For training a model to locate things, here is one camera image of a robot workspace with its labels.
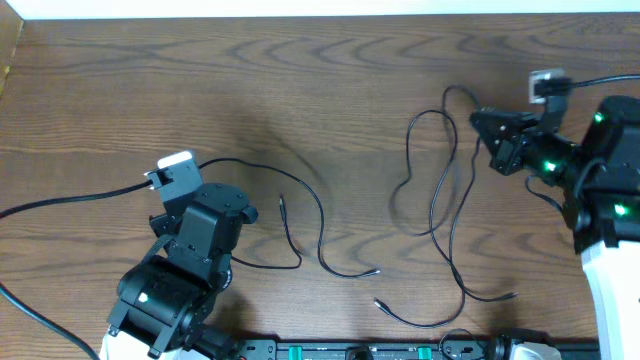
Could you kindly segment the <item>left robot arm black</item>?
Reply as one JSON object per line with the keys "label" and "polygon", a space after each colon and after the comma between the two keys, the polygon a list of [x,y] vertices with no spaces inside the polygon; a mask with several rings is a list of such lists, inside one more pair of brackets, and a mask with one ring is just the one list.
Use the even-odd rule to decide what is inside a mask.
{"label": "left robot arm black", "polygon": [[258,212],[239,188],[203,182],[192,160],[147,176],[165,212],[149,219],[157,240],[121,278],[104,339],[131,338],[138,355],[159,359],[191,350],[205,334],[205,319],[232,281],[241,228]]}

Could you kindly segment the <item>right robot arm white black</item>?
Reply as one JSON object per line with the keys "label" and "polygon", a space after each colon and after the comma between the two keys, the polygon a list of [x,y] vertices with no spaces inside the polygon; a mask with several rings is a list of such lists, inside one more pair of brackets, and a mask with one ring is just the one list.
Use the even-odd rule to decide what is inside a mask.
{"label": "right robot arm white black", "polygon": [[560,208],[571,230],[593,297],[600,354],[639,356],[639,101],[608,96],[583,140],[558,130],[565,97],[541,114],[482,109],[470,123],[504,176],[529,170],[563,191]]}

